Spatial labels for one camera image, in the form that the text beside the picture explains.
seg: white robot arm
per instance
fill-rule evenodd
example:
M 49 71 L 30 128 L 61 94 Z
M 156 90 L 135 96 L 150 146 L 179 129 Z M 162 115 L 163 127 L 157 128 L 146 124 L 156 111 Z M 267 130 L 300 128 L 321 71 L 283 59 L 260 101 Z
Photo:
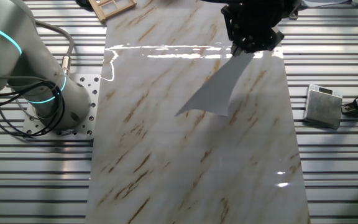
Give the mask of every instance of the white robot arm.
M 54 82 L 65 99 L 65 113 L 57 129 L 70 129 L 90 109 L 88 92 L 70 79 L 41 41 L 35 19 L 22 0 L 0 0 L 0 90 L 8 83 L 15 91 L 40 80 Z M 23 95 L 41 117 L 54 113 L 54 96 L 44 86 Z M 42 120 L 46 125 L 50 120 Z

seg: robot end effector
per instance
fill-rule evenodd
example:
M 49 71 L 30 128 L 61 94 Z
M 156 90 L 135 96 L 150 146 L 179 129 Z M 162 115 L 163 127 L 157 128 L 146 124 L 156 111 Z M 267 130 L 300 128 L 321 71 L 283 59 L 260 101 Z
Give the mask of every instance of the robot end effector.
M 219 3 L 227 3 L 221 12 L 229 39 L 233 41 L 232 53 L 236 55 L 238 49 L 247 53 L 273 50 L 284 35 L 272 28 L 293 14 L 301 0 L 225 0 Z

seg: mounting plate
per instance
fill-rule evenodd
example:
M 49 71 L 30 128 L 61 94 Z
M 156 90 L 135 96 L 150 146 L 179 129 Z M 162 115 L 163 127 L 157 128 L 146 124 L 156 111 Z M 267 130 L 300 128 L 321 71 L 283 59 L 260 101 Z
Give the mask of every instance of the mounting plate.
M 99 100 L 99 89 L 101 83 L 101 75 L 95 74 L 70 74 L 71 79 L 74 82 L 77 82 L 83 85 L 86 91 L 89 93 L 91 98 L 91 106 L 87 117 L 82 121 L 78 126 L 73 129 L 65 131 L 51 131 L 50 133 L 36 137 L 36 138 L 26 138 L 28 141 L 67 141 L 67 140 L 92 140 L 94 136 L 94 131 L 96 128 L 96 113 L 98 111 L 98 100 Z M 27 112 L 32 116 L 35 116 L 33 106 L 31 104 L 27 107 Z M 31 131 L 36 133 L 44 128 L 39 120 L 31 120 L 29 116 L 25 117 L 23 132 Z

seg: white marble surface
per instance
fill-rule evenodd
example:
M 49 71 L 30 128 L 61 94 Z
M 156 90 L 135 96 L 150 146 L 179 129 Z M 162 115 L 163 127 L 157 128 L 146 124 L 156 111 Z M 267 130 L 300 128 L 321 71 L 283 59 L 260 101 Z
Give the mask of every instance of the white marble surface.
M 108 21 L 88 224 L 309 222 L 280 57 L 255 56 L 228 117 L 174 117 L 229 60 L 220 8 L 139 1 Z

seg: white paper sheet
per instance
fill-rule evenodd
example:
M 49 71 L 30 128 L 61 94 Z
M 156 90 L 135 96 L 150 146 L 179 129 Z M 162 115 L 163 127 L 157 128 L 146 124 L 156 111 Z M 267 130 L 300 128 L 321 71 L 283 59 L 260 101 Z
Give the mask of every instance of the white paper sheet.
M 189 110 L 203 110 L 220 116 L 228 116 L 229 100 L 233 89 L 254 54 L 242 52 L 224 64 L 175 115 Z
M 349 0 L 302 0 L 302 5 L 308 7 L 319 7 L 330 4 L 340 4 L 344 2 L 349 2 Z

